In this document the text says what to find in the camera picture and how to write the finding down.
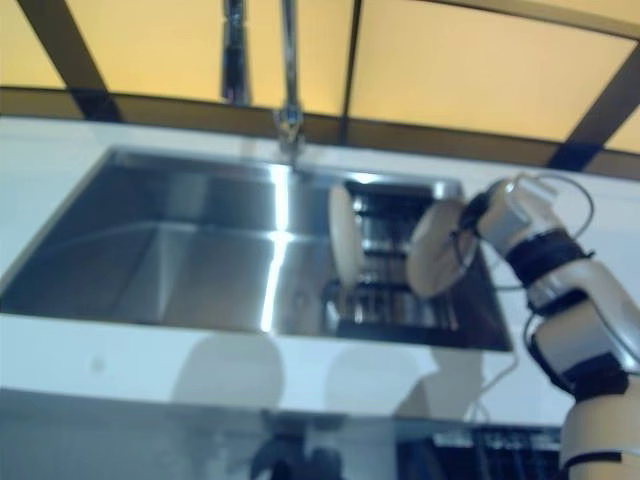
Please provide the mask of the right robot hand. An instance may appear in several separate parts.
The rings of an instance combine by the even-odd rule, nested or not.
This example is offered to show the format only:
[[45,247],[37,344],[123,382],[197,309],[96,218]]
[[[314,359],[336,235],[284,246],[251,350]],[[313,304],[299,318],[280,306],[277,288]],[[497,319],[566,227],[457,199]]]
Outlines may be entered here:
[[478,225],[490,207],[491,196],[492,194],[488,190],[485,190],[475,195],[469,201],[463,208],[458,220],[458,227],[461,231],[469,231],[479,236]]

